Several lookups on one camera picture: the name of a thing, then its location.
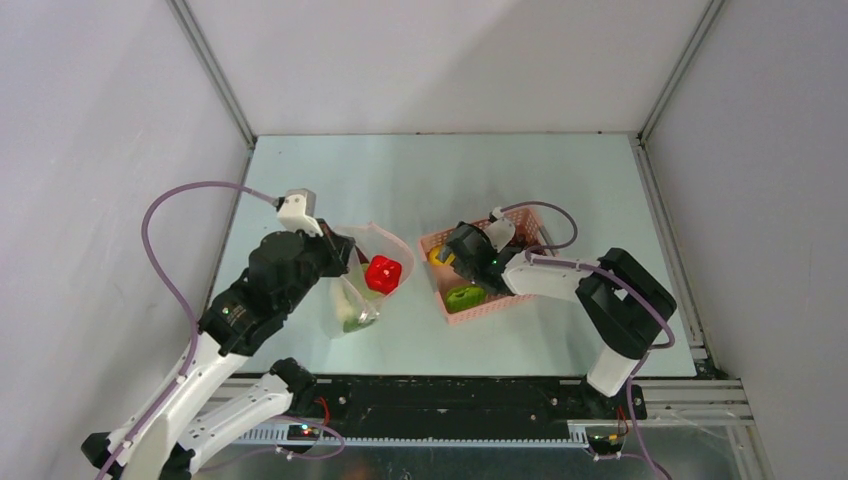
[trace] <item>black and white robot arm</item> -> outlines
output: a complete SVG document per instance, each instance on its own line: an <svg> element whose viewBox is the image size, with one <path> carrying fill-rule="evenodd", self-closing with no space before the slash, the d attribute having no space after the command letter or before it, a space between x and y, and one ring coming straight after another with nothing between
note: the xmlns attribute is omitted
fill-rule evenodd
<svg viewBox="0 0 848 480"><path fill-rule="evenodd" d="M583 305L605 345L587 374L587 383L615 396L648 353L663 323L677 308L671 294L629 253L612 248L597 260L571 260L509 246L515 226L496 208L484 229L460 222L445 240L440 259L492 295L542 295ZM619 297L617 278L647 301L628 292Z"/></svg>
<svg viewBox="0 0 848 480"><path fill-rule="evenodd" d="M92 465L102 469L111 461L107 472L119 478L159 420L167 424L168 448L174 448L163 472L193 473L245 431L289 410L313 378L292 359L277 362L243 396L195 418L215 390L283 327L320 278L347 272L354 241L312 217L314 200L308 190L292 190L280 199L277 218L286 231L267 235L250 253L248 268L201 316L194 351L190 344L138 412L118 429L85 440L82 450ZM181 374L188 356L193 360Z"/></svg>

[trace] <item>red vegetable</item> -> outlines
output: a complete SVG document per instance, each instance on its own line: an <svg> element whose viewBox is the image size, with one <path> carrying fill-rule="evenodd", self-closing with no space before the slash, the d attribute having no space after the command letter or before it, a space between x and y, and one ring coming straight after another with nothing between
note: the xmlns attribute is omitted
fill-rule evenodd
<svg viewBox="0 0 848 480"><path fill-rule="evenodd" d="M389 257L375 255L365 271L365 284L368 288L383 295L392 293L400 283L403 266Z"/></svg>

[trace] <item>transparent bag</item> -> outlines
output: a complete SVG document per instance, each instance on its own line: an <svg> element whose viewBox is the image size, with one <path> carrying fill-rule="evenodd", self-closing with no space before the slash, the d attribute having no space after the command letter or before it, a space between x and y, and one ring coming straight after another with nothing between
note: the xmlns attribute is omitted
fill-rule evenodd
<svg viewBox="0 0 848 480"><path fill-rule="evenodd" d="M348 260L348 273L330 279L330 297L334 306L334 315L325 322L325 330L331 338L361 330L380 317L385 303L401 288L415 268L415 255L399 238L378 227L374 223L366 226L333 227L340 235L353 237L359 252L367 259L383 255L401 265L398 286L388 295L375 292L365 283L365 269L368 264L360 261L359 252L354 251Z"/></svg>

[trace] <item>wall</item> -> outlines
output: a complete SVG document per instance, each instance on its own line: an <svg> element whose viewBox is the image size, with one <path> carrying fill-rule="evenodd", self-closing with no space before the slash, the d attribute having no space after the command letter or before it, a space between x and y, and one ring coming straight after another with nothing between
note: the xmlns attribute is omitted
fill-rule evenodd
<svg viewBox="0 0 848 480"><path fill-rule="evenodd" d="M192 1L271 133L635 131L707 0Z"/></svg>
<svg viewBox="0 0 848 480"><path fill-rule="evenodd" d="M188 334L139 240L165 189L238 180L246 153L167 3L4 2L0 477L93 478ZM163 206L153 244L203 303L232 194Z"/></svg>
<svg viewBox="0 0 848 480"><path fill-rule="evenodd" d="M848 4L728 2L649 142L781 479L848 478Z"/></svg>

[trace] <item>white table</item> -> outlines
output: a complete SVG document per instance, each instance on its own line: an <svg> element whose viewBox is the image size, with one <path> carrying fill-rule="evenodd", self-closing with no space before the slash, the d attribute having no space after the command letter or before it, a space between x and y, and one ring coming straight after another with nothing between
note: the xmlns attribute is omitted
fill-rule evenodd
<svg viewBox="0 0 848 480"><path fill-rule="evenodd" d="M544 200L570 211L580 228L562 255L593 258L622 247L671 285L626 135L260 137L245 183L272 195L309 188L317 193L316 216L330 226L374 221L413 248L421 235L485 217L495 206ZM568 238L564 219L537 212L554 241ZM243 197L215 293L239 276L262 237L280 228L267 204ZM334 340L320 326L322 316L333 315L322 281L243 370L265 371L292 356L314 373L578 376L600 351L582 307L553 299L449 326L423 268L378 323ZM652 353L641 375L694 376L679 316L670 323L680 341Z"/></svg>

